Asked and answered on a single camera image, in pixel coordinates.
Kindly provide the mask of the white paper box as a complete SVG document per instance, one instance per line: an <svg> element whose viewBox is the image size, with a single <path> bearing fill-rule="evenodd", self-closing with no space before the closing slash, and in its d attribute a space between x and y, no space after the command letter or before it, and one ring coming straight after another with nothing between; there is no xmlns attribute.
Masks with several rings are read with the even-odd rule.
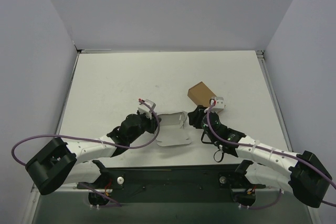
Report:
<svg viewBox="0 0 336 224"><path fill-rule="evenodd" d="M157 145L160 147L171 147L189 145L191 139L185 129L187 113L185 111L174 113L161 113L160 132L156 138Z"/></svg>

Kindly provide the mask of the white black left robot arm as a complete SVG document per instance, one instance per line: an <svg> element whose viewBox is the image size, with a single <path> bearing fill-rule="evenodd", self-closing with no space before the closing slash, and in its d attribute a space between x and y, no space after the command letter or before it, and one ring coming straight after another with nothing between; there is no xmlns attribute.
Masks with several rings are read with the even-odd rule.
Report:
<svg viewBox="0 0 336 224"><path fill-rule="evenodd" d="M160 121L155 113L137 112L129 114L121 125L98 139L53 137L27 162L25 169L42 195L75 182L101 188L106 185L108 175L94 161L132 150L132 143L144 133L157 137Z"/></svg>

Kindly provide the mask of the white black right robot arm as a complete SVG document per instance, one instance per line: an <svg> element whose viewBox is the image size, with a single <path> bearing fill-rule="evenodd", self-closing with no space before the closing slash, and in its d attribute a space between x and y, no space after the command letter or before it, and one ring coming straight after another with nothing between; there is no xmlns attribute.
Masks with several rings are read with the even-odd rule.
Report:
<svg viewBox="0 0 336 224"><path fill-rule="evenodd" d="M250 136L221 123L212 108L197 106L188 113L190 126L203 130L208 143L222 154L247 160L244 176L253 185L278 187L293 195L303 204L319 208L333 185L332 177L317 156L283 151L265 145Z"/></svg>

